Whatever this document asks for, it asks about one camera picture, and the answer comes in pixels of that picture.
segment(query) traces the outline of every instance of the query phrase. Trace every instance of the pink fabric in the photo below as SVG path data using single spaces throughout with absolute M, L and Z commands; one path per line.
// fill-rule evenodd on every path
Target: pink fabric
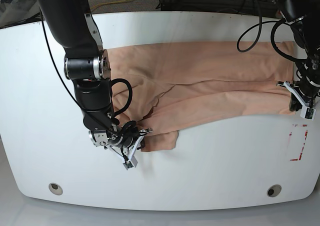
M 247 48 L 251 42 L 241 43 Z M 278 43 L 293 55 L 293 43 Z M 269 42 L 239 53 L 236 42 L 181 42 L 135 45 L 108 50 L 111 77 L 133 88 L 129 109 L 117 118 L 152 128 L 145 152 L 170 150 L 178 130 L 253 114 L 291 114 L 291 94 L 277 81 L 292 81 L 293 63 Z M 128 91 L 112 87 L 113 106 L 122 108 Z

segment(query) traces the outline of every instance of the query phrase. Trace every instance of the round hole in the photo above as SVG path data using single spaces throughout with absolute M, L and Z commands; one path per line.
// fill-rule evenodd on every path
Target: round hole
M 49 184 L 49 190 L 54 195 L 62 195 L 63 194 L 62 188 L 56 183 L 50 183 Z
M 268 190 L 268 196 L 272 196 L 274 193 L 275 193 L 275 191 L 273 189 Z
M 58 185 L 56 185 L 56 184 L 51 184 L 51 187 L 54 189 L 54 190 L 57 190 L 58 189 Z
M 268 197 L 274 198 L 280 194 L 281 190 L 281 186 L 279 184 L 276 184 L 270 187 L 266 194 L 268 195 Z

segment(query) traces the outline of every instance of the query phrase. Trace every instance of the table surface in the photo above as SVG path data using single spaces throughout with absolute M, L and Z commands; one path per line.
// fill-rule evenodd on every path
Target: table surface
M 1 226 L 317 226 L 320 191 L 298 201 L 265 206 L 188 211 L 137 211 L 78 206 L 24 196 L 0 140 Z
M 105 49 L 236 41 L 258 21 L 252 16 L 202 12 L 111 13 L 94 19 Z M 263 26 L 260 41 L 270 40 L 271 28 L 272 24 Z M 62 65 L 63 48 L 47 31 L 55 62 Z M 244 40 L 253 41 L 256 33 L 251 31 Z M 0 132 L 17 186 L 29 197 L 103 208 L 184 211 L 273 204 L 303 199 L 313 191 L 320 168 L 316 143 L 306 147 L 300 164 L 283 161 L 289 127 L 305 123 L 299 116 L 237 117 L 185 129 L 174 150 L 138 152 L 138 168 L 127 172 L 109 152 L 92 146 L 81 112 L 51 65 L 40 23 L 2 29 L 0 37 L 6 42 L 0 45 L 0 84 L 13 92 L 4 91 Z M 293 36 L 281 27 L 277 39 L 292 41 Z M 297 56 L 304 57 L 304 51 L 297 50 Z M 12 65 L 18 83 L 8 77 Z M 66 84 L 73 91 L 72 83 Z M 316 142 L 319 120 L 309 124 L 308 140 Z M 239 142 L 240 147 L 233 147 Z M 219 158 L 211 160 L 214 154 Z M 267 197 L 267 189 L 277 182 L 283 193 Z M 49 183 L 61 185 L 63 195 L 50 193 Z

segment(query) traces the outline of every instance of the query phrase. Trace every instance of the yellow cable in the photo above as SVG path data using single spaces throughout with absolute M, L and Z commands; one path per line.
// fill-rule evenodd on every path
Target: yellow cable
M 91 9 L 91 13 L 92 13 L 96 9 L 98 9 L 102 6 L 105 6 L 105 5 L 122 4 L 122 3 L 132 2 L 132 1 L 134 1 L 134 0 L 119 0 L 119 1 L 113 1 L 113 2 L 104 2 L 104 3 L 96 4 L 90 9 Z

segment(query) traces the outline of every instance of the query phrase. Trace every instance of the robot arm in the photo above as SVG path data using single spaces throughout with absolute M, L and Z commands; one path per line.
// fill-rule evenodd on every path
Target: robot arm
M 301 117 L 309 120 L 315 118 L 316 110 L 313 108 L 315 99 L 320 90 L 320 11 L 312 0 L 273 0 L 283 15 L 283 20 L 276 23 L 271 31 L 271 43 L 274 49 L 283 57 L 295 62 L 300 81 L 292 83 L 279 82 L 291 93 L 290 110 L 301 111 Z M 275 44 L 275 32 L 285 23 L 291 23 L 296 43 L 305 49 L 307 58 L 297 59 L 279 51 Z
M 38 3 L 53 37 L 65 50 L 65 76 L 73 82 L 83 124 L 90 130 L 93 144 L 111 150 L 126 169 L 136 167 L 134 153 L 143 147 L 143 137 L 151 130 L 138 130 L 135 121 L 119 126 L 115 117 L 130 105 L 132 88 L 125 79 L 111 80 L 108 53 L 103 50 L 89 7 L 82 8 L 80 0 Z M 112 85 L 116 83 L 124 83 L 129 89 L 128 102 L 118 112 L 114 112 L 112 104 Z

